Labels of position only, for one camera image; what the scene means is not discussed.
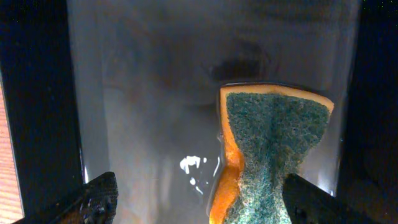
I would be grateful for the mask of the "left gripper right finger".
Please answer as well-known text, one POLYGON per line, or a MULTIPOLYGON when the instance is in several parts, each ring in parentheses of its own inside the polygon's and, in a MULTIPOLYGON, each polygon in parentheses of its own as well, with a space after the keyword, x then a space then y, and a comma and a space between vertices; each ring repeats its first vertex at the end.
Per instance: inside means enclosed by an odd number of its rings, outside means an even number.
POLYGON ((289 174, 282 198, 293 224, 379 224, 297 174, 289 174))

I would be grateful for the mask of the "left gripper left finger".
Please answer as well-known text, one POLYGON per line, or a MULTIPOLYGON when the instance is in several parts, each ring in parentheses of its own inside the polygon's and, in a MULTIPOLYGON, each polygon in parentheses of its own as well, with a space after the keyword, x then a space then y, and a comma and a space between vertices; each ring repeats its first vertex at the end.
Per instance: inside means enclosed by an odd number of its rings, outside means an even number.
POLYGON ((47 209, 14 224, 112 224, 117 204, 116 175, 108 171, 47 209))

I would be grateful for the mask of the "green and yellow sponge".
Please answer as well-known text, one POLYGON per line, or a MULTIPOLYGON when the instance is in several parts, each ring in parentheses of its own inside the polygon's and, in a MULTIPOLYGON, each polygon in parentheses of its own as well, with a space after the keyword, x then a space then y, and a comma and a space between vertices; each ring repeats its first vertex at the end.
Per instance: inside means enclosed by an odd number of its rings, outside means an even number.
POLYGON ((326 132, 334 104, 328 98, 282 85, 226 85, 220 89, 225 165, 209 222, 290 223, 282 198, 326 132))

